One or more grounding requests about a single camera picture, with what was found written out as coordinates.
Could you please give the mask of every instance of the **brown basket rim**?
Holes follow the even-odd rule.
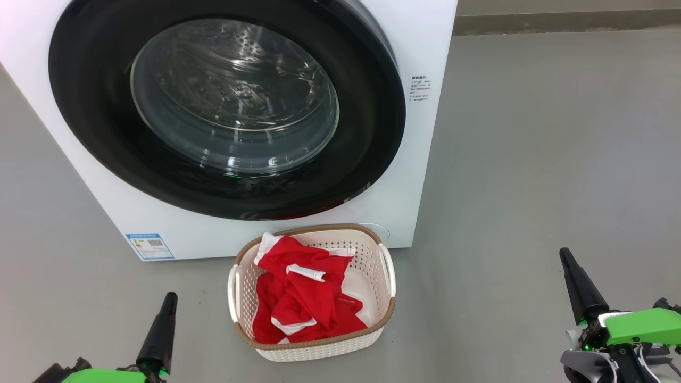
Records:
[[[274,233],[274,235],[296,235],[296,234],[304,234],[304,233],[309,233],[309,232],[322,232],[322,231],[327,231],[327,230],[357,230],[360,232],[363,232],[364,234],[367,234],[370,236],[375,242],[376,245],[379,245],[381,243],[381,239],[379,236],[376,235],[373,231],[371,231],[368,228],[365,228],[364,226],[361,225],[355,225],[355,224],[331,224],[331,225],[316,225],[316,226],[307,226],[304,228],[297,228],[297,229],[291,229],[291,230],[284,230],[280,232]],[[241,260],[244,258],[244,255],[250,248],[255,246],[256,244],[260,243],[262,238],[256,238],[253,239],[251,242],[248,242],[247,245],[245,245],[241,251],[239,251],[239,254],[236,256],[236,259],[234,260],[234,264],[239,265],[241,263]],[[390,319],[392,316],[392,313],[395,311],[395,297],[390,298],[390,304],[388,305],[387,312],[385,315],[381,318],[378,323],[374,324],[371,327],[365,328],[364,330],[356,331],[354,333],[349,333],[345,335],[340,335],[338,337],[333,337],[333,338],[326,338],[326,339],[319,339],[316,341],[307,341],[307,342],[298,342],[298,343],[286,343],[286,344],[266,344],[266,343],[258,343],[255,340],[251,339],[246,335],[244,330],[241,328],[241,324],[239,322],[234,323],[234,328],[236,329],[236,332],[239,334],[241,339],[246,342],[247,345],[251,346],[252,348],[258,349],[258,350],[266,350],[266,351],[277,351],[277,350],[295,350],[298,348],[307,348],[307,347],[315,347],[315,346],[324,346],[326,344],[331,344],[331,343],[338,343],[341,341],[346,341],[349,339],[354,339],[358,338],[367,334],[371,334],[375,331],[378,331],[381,327],[385,326],[387,321]]]

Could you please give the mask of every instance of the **basket handle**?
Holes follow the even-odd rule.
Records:
[[[238,323],[241,316],[241,271],[237,264],[229,271],[227,300],[229,301],[229,315],[232,317],[232,322]]]
[[[390,251],[383,243],[379,243],[379,253],[383,258],[383,263],[387,268],[387,288],[390,291],[390,297],[394,298],[395,293],[397,293],[397,286],[395,284],[395,266],[392,264],[392,258],[390,257]]]

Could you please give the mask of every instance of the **glass door window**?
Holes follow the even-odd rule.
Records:
[[[168,28],[133,62],[144,122],[170,147],[234,174],[272,174],[314,158],[340,110],[322,66],[265,27],[201,19]]]

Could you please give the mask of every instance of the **gray wall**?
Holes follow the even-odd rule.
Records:
[[[679,8],[679,0],[459,0],[460,16]]]

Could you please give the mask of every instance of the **gray floor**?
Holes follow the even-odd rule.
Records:
[[[681,303],[680,39],[455,38],[415,244],[394,251],[396,314],[371,348],[293,364],[229,325],[231,260],[141,263],[0,74],[3,379],[131,364],[175,290],[173,382],[564,381],[560,247],[611,307]]]

